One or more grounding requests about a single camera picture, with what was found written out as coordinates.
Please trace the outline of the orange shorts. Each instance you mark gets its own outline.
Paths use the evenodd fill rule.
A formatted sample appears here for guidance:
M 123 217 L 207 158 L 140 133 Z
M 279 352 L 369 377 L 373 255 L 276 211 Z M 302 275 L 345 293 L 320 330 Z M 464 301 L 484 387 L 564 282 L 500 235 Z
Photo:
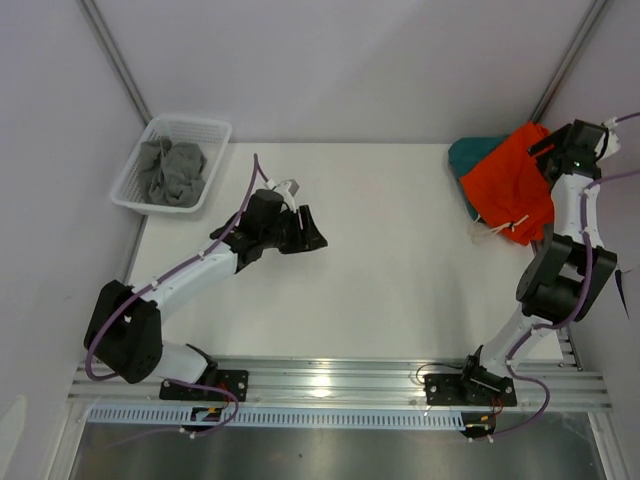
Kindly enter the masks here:
M 548 134 L 544 126 L 528 122 L 460 178 L 477 216 L 489 228 L 524 246 L 541 241 L 544 227 L 554 220 L 549 184 L 528 153 Z

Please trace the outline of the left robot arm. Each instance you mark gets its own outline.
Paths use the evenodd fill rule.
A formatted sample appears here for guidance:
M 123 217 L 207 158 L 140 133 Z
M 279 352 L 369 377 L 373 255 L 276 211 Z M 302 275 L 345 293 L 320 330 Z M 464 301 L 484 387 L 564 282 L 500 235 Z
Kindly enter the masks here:
M 209 398 L 217 387 L 214 360 L 193 345 L 164 341 L 163 323 L 205 287 L 239 273 L 267 250 L 290 255 L 327 245 L 308 206 L 291 207 L 282 194 L 257 190 L 202 249 L 166 273 L 146 284 L 113 280 L 102 287 L 84 338 L 87 376 L 100 380 L 92 369 L 99 360 L 111 370 L 107 379 L 136 384 L 155 376 L 181 384 L 194 399 Z

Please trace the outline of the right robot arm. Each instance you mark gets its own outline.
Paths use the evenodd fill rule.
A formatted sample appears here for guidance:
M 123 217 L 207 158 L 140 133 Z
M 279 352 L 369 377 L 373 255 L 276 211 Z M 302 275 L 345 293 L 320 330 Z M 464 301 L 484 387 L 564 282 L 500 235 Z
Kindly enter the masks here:
M 598 163 L 620 148 L 613 128 L 575 120 L 529 148 L 549 186 L 553 220 L 518 283 L 519 309 L 456 380 L 466 403 L 515 405 L 519 363 L 553 331 L 581 320 L 613 273 L 617 256 L 600 238 L 596 208 Z

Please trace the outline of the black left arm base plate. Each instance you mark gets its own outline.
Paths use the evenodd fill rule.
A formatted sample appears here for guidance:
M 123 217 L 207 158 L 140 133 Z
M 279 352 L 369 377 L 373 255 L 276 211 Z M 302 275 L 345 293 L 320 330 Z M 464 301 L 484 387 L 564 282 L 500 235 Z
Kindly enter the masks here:
M 208 368 L 195 384 L 189 386 L 165 380 L 160 387 L 159 398 L 167 401 L 231 402 L 231 399 L 222 393 L 224 390 L 230 392 L 239 402 L 244 402 L 249 378 L 247 370 Z

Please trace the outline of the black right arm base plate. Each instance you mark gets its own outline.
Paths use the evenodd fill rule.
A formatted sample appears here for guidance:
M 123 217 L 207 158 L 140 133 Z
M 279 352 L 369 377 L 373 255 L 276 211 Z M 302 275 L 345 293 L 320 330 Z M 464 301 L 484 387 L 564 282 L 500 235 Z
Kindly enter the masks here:
M 513 380 L 473 367 L 454 373 L 422 373 L 426 401 L 431 406 L 515 407 L 518 403 Z

